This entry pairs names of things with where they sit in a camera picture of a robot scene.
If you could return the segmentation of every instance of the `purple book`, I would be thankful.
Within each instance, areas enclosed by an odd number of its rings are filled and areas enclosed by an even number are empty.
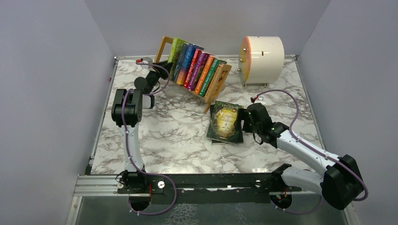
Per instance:
[[[187,87],[188,90],[195,90],[196,84],[198,84],[198,80],[203,72],[203,68],[206,65],[206,61],[209,58],[209,55],[210,54],[206,52],[200,53],[198,61],[196,61],[195,68],[193,69],[191,79],[189,80],[189,84]]]

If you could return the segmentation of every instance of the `wall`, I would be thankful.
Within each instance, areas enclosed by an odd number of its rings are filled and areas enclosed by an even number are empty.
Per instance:
[[[65,224],[113,56],[82,0],[0,5],[0,224]]]
[[[326,148],[356,158],[361,225],[396,224],[398,1],[331,0],[299,57]]]
[[[300,54],[329,0],[85,2],[112,53],[136,56],[155,55],[162,36],[218,55],[237,55],[244,36],[279,36],[286,54]]]

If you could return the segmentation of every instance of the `blue book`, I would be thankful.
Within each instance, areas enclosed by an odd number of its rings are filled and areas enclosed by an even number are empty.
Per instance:
[[[180,55],[178,56],[178,60],[177,60],[176,68],[174,70],[174,74],[171,77],[171,81],[176,81],[176,79],[177,79],[177,75],[180,72],[181,65],[183,64],[187,48],[188,48],[188,44],[187,43],[183,43],[183,47],[181,48]]]
[[[196,49],[200,49],[200,50],[204,50],[204,48],[198,46],[198,45],[194,45],[192,43],[189,43],[187,51],[185,53],[185,57],[183,60],[183,63],[181,65],[180,71],[178,73],[177,76],[177,84],[178,85],[183,85],[185,78],[187,76],[188,70],[189,70],[189,66],[191,65],[191,61],[192,61],[192,57],[193,54],[195,53]]]

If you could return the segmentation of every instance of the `marble tabletop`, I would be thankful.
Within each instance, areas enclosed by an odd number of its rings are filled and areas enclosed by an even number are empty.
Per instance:
[[[269,89],[290,92],[300,105],[300,116],[293,130],[316,146],[321,146],[308,100],[294,60],[285,60],[279,79],[269,88],[251,86],[243,88],[237,72],[238,61],[225,58],[232,65],[225,82],[226,88],[218,100],[235,103],[245,108],[250,97]],[[96,148],[92,174],[117,174],[124,169],[122,136],[111,119],[111,108],[116,89],[134,87],[138,76],[145,77],[148,70],[133,60],[120,60],[115,74],[105,118]],[[263,103],[273,121],[290,124],[295,114],[294,102],[281,92],[263,95]],[[155,107],[143,110],[139,124],[139,140],[145,169],[151,173],[265,173],[283,163],[300,169],[309,166],[293,155],[275,149],[269,144],[258,145],[252,134],[244,133],[242,144],[211,144],[206,138],[210,111],[204,114],[202,99],[169,83],[155,96]]]

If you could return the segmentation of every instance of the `red book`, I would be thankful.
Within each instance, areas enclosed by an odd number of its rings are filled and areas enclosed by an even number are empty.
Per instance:
[[[190,78],[191,78],[193,69],[195,68],[196,61],[198,60],[199,55],[200,55],[201,52],[202,52],[202,50],[196,49],[196,50],[195,50],[195,53],[193,54],[193,58],[192,58],[192,61],[191,61],[191,65],[189,66],[188,74],[187,74],[187,77],[186,77],[185,82],[184,82],[184,87],[185,87],[185,88],[188,87],[189,80],[190,80]]]

